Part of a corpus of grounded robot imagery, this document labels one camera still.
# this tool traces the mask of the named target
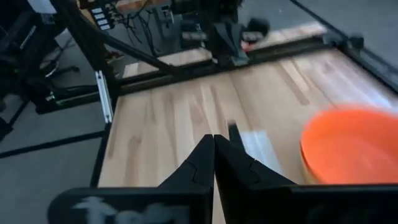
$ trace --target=chair leg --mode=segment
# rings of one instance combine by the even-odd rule
[[[52,76],[61,75],[63,73],[67,73],[67,72],[76,72],[77,73],[77,72],[80,72],[80,68],[76,67],[76,66],[70,66],[70,67],[67,67],[67,68],[63,68],[63,69],[57,70],[56,72],[54,72],[52,74]]]

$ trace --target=cable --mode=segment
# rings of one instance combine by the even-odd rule
[[[129,36],[129,40],[131,42],[131,45],[135,45],[134,41],[132,41],[132,38],[130,36],[130,32],[129,30],[133,33],[133,35],[135,36],[135,38],[137,39],[137,41],[142,44],[142,41],[140,40],[140,38],[138,38],[137,34],[133,31],[133,27],[130,26],[130,14],[127,15],[127,18],[124,17],[123,14],[121,14],[118,9],[116,8],[116,6],[114,4],[109,4],[110,6],[112,6],[112,11],[121,18],[121,24],[123,24],[124,28],[126,29],[127,35]]]
[[[142,18],[142,16],[139,16],[139,19],[140,19],[140,23],[141,23],[142,27],[144,28],[144,34],[147,37],[150,51],[152,52],[152,54],[155,57],[157,57],[157,53],[156,53],[155,50],[157,50],[158,52],[160,52],[160,50],[158,48],[154,47],[152,31],[150,30],[149,23],[148,23],[150,21],[150,16],[152,15],[152,13],[151,12],[148,12],[148,13],[149,13],[148,14],[148,21],[145,21],[145,19]]]
[[[144,8],[147,6],[147,4],[149,3],[149,0],[146,0],[145,3],[141,6],[141,8],[131,17],[131,19],[135,19],[137,16],[139,16],[139,14],[142,12],[142,10],[144,10]]]
[[[133,35],[135,36],[135,38],[137,39],[137,41],[138,41],[140,44],[142,44],[142,41],[140,40],[140,38],[138,38],[136,32],[133,30],[134,27],[130,26],[130,21],[134,23],[134,19],[135,19],[136,17],[139,18],[139,22],[141,23],[141,26],[142,26],[142,28],[143,28],[144,35],[145,35],[145,37],[146,37],[146,39],[147,39],[147,41],[148,41],[148,45],[149,45],[150,51],[152,52],[153,56],[157,57],[157,53],[156,53],[155,50],[157,50],[157,51],[159,51],[159,50],[158,50],[157,48],[154,47],[152,32],[151,32],[151,30],[150,30],[150,28],[149,28],[149,21],[150,21],[150,16],[152,15],[152,13],[151,13],[150,11],[146,10],[147,13],[148,13],[147,21],[145,21],[145,19],[142,18],[142,16],[141,16],[141,12],[142,12],[142,11],[144,10],[144,8],[147,6],[148,2],[149,2],[149,0],[146,0],[145,3],[141,6],[141,8],[140,8],[133,16],[131,16],[130,14],[128,14],[128,15],[127,15],[127,18],[125,18],[124,15],[121,14],[121,13],[118,11],[117,7],[116,7],[114,4],[110,4],[110,5],[112,6],[112,10],[114,11],[114,13],[115,13],[117,16],[119,16],[119,17],[121,18],[121,23],[122,23],[122,24],[124,25],[124,27],[126,28],[126,32],[127,32],[128,36],[129,36],[129,39],[130,39],[132,45],[134,45],[134,42],[133,42],[132,39],[131,39],[129,30],[133,33]]]

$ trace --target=orange plastic bowl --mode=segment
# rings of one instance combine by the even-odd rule
[[[371,108],[317,115],[301,140],[305,166],[319,184],[398,183],[398,117]]]

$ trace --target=wooden tabletop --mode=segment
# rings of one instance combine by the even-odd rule
[[[278,30],[258,47],[322,32],[317,23]],[[207,58],[205,50],[190,50],[161,59],[180,64]],[[135,63],[126,67],[124,77],[151,70],[148,64]],[[159,185],[204,134],[228,137],[229,120],[235,120],[242,132],[265,132],[282,173],[302,184],[303,127],[315,113],[339,103],[396,108],[398,99],[337,50],[121,96],[99,186]],[[215,190],[214,223],[224,222],[221,211]]]
[[[140,9],[145,5],[146,1],[148,1],[146,6],[163,4],[167,2],[167,0],[120,0],[118,3],[116,3],[116,8],[119,12]]]

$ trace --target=white label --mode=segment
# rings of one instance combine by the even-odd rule
[[[97,9],[92,9],[91,11],[93,13],[100,13],[100,12],[102,12],[102,9],[101,8],[97,8]]]
[[[107,29],[111,28],[111,26],[109,26],[109,25],[100,26],[100,27],[101,27],[101,30],[107,30]]]
[[[72,209],[86,210],[87,224],[145,224],[145,223],[189,223],[188,206],[166,206],[153,203],[144,211],[116,210],[99,197],[87,197],[72,207]]]
[[[104,18],[104,17],[105,17],[105,15],[104,15],[103,13],[94,15],[94,18],[95,18],[95,19],[102,19],[102,18]]]
[[[108,21],[106,19],[103,19],[103,20],[97,21],[97,23],[98,23],[98,25],[101,26],[101,25],[107,24]]]

